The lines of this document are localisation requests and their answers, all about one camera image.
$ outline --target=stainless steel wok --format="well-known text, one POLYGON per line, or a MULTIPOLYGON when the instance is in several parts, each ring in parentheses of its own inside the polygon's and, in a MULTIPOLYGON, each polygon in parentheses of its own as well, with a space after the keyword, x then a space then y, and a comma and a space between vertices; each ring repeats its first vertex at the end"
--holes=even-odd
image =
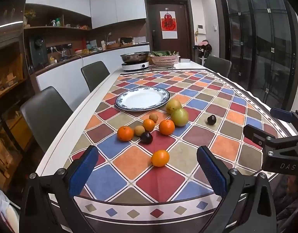
POLYGON ((146 62, 148 55, 149 55, 148 51, 142 51, 142 52, 135 52, 130 54, 123 54, 121 55, 121 58, 123 62, 126 64, 135 64, 135 63, 146 62))

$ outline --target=orange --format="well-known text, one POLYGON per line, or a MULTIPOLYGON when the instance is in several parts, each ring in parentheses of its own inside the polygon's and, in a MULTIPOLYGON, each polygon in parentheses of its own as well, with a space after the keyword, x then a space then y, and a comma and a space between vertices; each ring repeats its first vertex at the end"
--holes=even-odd
POLYGON ((117 138, 122 142, 130 141, 134 137, 134 130, 128 126, 122 126, 117 130, 117 138))
POLYGON ((165 150, 159 150, 153 153, 151 157, 151 162, 154 166, 165 166, 169 161, 169 153, 165 150))
POLYGON ((172 120, 165 119, 160 122, 159 130, 163 135, 170 135, 175 130, 175 124, 172 120))
POLYGON ((155 127, 155 123, 151 119, 145 119, 142 123, 142 126, 144 126, 146 131, 152 131, 155 127))

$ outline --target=gray chair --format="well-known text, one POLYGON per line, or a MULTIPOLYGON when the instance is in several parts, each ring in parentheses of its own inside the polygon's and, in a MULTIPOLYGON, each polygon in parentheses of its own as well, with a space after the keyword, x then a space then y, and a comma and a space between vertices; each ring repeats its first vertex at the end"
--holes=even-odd
POLYGON ((30 98, 20 111, 44 152, 73 113, 52 86, 30 98))
POLYGON ((97 61, 81 68, 83 77, 92 92, 110 74, 102 61, 97 61))
POLYGON ((221 59, 214 56, 209 56, 205 62, 204 67, 221 74, 228 78, 230 74, 232 63, 229 60, 221 59))

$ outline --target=blue gripper pad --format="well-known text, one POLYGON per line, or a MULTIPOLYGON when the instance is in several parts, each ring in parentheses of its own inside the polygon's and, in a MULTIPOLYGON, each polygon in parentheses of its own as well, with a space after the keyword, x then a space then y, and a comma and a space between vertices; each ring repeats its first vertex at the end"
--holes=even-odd
POLYGON ((293 119, 293 114, 290 111, 282 109, 272 108, 270 110, 270 115, 274 118, 285 121, 286 123, 291 123, 293 119))
POLYGON ((82 156, 76 160, 78 166, 74 170, 74 173, 69 178, 69 195, 74 197, 75 195, 79 195, 90 177, 96 162, 98 161, 98 150, 95 146, 90 145, 86 151, 82 154, 82 156))
POLYGON ((228 180, 228 168, 220 160, 210 152, 206 146, 201 146, 197 149, 197 161, 201 166, 206 178, 208 179, 213 191, 216 195, 224 198, 227 194, 228 180))

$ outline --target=plastic basket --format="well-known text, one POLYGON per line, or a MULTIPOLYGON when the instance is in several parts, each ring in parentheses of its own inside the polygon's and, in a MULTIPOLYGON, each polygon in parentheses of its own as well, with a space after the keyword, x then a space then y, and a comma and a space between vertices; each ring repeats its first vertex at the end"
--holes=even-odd
POLYGON ((159 67, 163 66, 171 66, 179 62, 178 55, 176 56, 163 56, 163 57, 155 57, 151 56, 151 60, 155 65, 158 65, 159 67))

